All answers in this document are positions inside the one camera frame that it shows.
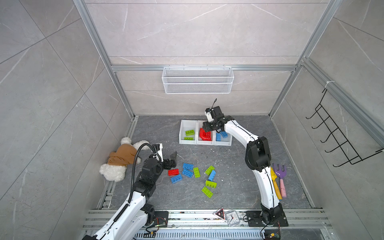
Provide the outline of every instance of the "red toy brick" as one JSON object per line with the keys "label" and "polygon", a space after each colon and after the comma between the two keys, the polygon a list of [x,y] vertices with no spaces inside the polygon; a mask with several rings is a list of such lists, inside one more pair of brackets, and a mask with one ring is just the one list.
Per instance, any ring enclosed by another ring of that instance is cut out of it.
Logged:
{"label": "red toy brick", "polygon": [[212,141],[211,139],[211,132],[205,132],[204,129],[200,128],[200,137],[204,141]]}
{"label": "red toy brick", "polygon": [[179,170],[178,169],[168,170],[168,176],[175,176],[175,175],[178,175],[178,174],[179,174]]}

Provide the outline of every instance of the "clock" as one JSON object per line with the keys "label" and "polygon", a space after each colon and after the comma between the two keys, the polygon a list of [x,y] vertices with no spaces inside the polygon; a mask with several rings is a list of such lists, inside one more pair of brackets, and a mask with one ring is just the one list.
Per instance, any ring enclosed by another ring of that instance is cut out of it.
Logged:
{"label": "clock", "polygon": [[240,223],[239,216],[235,210],[230,210],[225,213],[225,219],[227,220],[228,226],[232,227]]}

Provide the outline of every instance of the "pink handle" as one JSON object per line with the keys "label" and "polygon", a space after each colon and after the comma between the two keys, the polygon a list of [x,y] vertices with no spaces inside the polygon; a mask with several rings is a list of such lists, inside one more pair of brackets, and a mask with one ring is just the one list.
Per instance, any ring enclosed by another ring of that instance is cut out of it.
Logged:
{"label": "pink handle", "polygon": [[281,192],[281,196],[283,198],[286,198],[287,197],[287,194],[285,193],[285,187],[284,187],[284,181],[283,179],[280,179],[280,192]]}

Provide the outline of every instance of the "white fluffy fur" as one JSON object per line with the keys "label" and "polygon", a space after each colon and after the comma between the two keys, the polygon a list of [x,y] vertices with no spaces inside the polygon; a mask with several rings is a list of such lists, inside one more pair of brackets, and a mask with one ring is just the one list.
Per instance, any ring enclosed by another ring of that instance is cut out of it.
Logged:
{"label": "white fluffy fur", "polygon": [[100,166],[99,172],[104,175],[105,179],[108,181],[120,182],[125,178],[125,171],[127,167],[125,166],[114,166],[104,163]]}
{"label": "white fluffy fur", "polygon": [[121,139],[120,143],[121,143],[121,145],[123,145],[123,144],[132,144],[132,140],[129,137],[123,137]]}
{"label": "white fluffy fur", "polygon": [[[140,142],[137,142],[133,145],[134,148],[136,148],[136,150],[139,149],[139,147],[143,144],[143,143],[149,143],[147,140],[141,140]],[[144,146],[141,150],[149,150],[149,147],[148,146]]]}

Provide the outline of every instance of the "black wire hook rack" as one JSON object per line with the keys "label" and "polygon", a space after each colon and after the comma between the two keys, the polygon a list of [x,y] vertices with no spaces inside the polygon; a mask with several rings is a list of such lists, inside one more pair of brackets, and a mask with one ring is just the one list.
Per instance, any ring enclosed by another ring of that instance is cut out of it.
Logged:
{"label": "black wire hook rack", "polygon": [[[328,135],[327,139],[326,139],[325,141],[321,141],[321,140],[320,140],[320,142],[325,143],[325,142],[330,138],[330,136],[332,136],[332,137],[335,139],[336,143],[338,144],[338,146],[335,147],[334,149],[332,149],[332,150],[330,150],[330,151],[325,151],[325,152],[333,152],[334,150],[340,148],[340,149],[342,150],[344,156],[347,158],[347,161],[346,161],[346,162],[344,162],[344,163],[342,163],[342,164],[340,164],[340,165],[337,165],[337,166],[333,164],[333,166],[334,166],[334,167],[340,167],[340,166],[342,166],[342,165],[344,165],[344,164],[346,164],[346,163],[348,163],[348,162],[349,162],[350,164],[353,165],[353,164],[356,164],[356,163],[358,163],[358,162],[364,161],[364,160],[366,160],[366,159],[368,159],[368,158],[370,158],[370,157],[372,157],[372,156],[375,156],[376,154],[381,153],[381,152],[384,150],[384,148],[375,151],[374,154],[372,154],[372,155],[370,155],[370,156],[368,156],[368,157],[366,157],[366,158],[362,158],[362,157],[360,156],[360,154],[356,151],[356,149],[354,148],[354,146],[351,144],[351,142],[348,140],[348,138],[344,135],[344,133],[343,133],[342,130],[339,128],[339,126],[336,124],[336,122],[333,120],[333,118],[328,114],[327,110],[325,110],[325,108],[322,106],[321,102],[323,101],[323,98],[324,98],[326,92],[327,92],[327,89],[324,89],[324,90],[322,91],[322,93],[324,93],[324,94],[323,94],[323,97],[322,97],[321,100],[320,100],[320,103],[315,107],[315,113],[314,113],[311,117],[309,117],[309,118],[305,117],[305,118],[306,118],[306,119],[311,119],[315,114],[319,115],[319,117],[321,118],[322,122],[321,122],[317,127],[312,127],[312,128],[313,128],[313,129],[316,129],[316,128],[320,127],[322,124],[324,124],[324,125],[327,127],[327,129],[329,130],[329,132],[330,132],[330,134]],[[319,114],[319,110],[320,110],[320,109],[323,109],[323,110],[325,111],[325,113],[326,113],[326,115],[327,115],[327,117],[326,117],[325,119],[323,119],[323,117]],[[328,126],[327,123],[325,122],[327,119],[331,119],[331,120],[333,121],[333,123],[334,123],[335,126],[336,126],[336,129],[335,129],[335,130],[331,131],[331,129],[329,128],[329,126]],[[336,139],[336,137],[333,135],[333,133],[334,133],[336,130],[339,130],[339,131],[341,132],[341,134],[342,134],[343,137],[346,139],[346,141],[344,141],[343,143],[339,143],[339,141],[338,141],[338,140]],[[349,157],[348,157],[347,154],[345,153],[344,149],[341,147],[341,146],[344,145],[344,144],[349,144],[349,145],[352,147],[353,151],[355,151],[355,153],[357,154],[357,156],[354,157],[354,158],[349,159]],[[356,159],[356,158],[359,158],[359,160],[358,160],[358,161],[355,161],[355,162],[351,162],[352,160],[354,160],[354,159]]]}

